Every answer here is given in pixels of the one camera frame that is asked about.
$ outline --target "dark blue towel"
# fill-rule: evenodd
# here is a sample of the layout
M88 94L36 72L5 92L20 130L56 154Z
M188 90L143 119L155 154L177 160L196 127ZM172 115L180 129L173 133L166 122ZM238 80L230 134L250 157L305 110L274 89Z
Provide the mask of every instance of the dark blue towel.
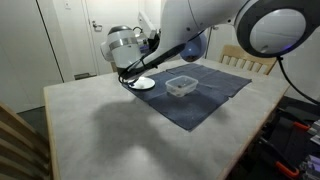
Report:
M167 93L165 82L180 75L198 79L199 84L195 91L186 96L175 97ZM188 131L201 124L228 100L228 96L234 96L250 82L250 80L193 63L149 77L156 82L151 90L133 90L125 85L124 87L173 123Z
M186 75L193 77L199 80L199 84L216 89L228 97L234 97L244 86L251 82L250 79L234 76L197 64L180 66L169 69L167 72L177 76Z
M209 87L198 85L184 97L164 93L148 101L149 105L173 123L191 131L228 100L228 97Z

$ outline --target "chair backrest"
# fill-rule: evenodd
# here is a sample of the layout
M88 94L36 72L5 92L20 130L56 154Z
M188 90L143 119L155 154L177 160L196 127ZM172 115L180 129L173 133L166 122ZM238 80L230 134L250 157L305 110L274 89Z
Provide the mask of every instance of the chair backrest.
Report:
M0 103L0 179L49 179L49 142Z
M263 69L263 66L265 66L263 71L263 74L265 75L269 75L276 61L276 58L258 58L252 56L245 52L241 47L233 45L225 45L223 47L219 60L220 63L240 67L242 69L247 67L247 70L254 72L260 72Z

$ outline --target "clear plastic box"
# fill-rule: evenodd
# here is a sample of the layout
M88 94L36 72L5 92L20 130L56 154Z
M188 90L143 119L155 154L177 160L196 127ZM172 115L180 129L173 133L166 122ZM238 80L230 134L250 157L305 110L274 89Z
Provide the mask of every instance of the clear plastic box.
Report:
M191 93L197 85L198 80L188 76L179 76L166 82L167 92L177 97Z

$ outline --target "door handle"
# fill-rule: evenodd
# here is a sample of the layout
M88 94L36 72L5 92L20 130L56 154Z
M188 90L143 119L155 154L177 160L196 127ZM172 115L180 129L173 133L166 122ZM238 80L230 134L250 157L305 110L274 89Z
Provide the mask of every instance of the door handle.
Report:
M96 21L92 21L92 26L96 32L101 32L103 29L103 26L101 24L97 24Z

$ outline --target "table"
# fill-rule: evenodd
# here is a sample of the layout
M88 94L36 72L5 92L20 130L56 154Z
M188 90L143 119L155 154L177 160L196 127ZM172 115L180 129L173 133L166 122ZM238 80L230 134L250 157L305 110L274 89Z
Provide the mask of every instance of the table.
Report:
M173 124L107 74L44 89L56 179L224 179L274 110L288 84L201 59L252 79L195 130ZM167 62L146 73L186 64Z

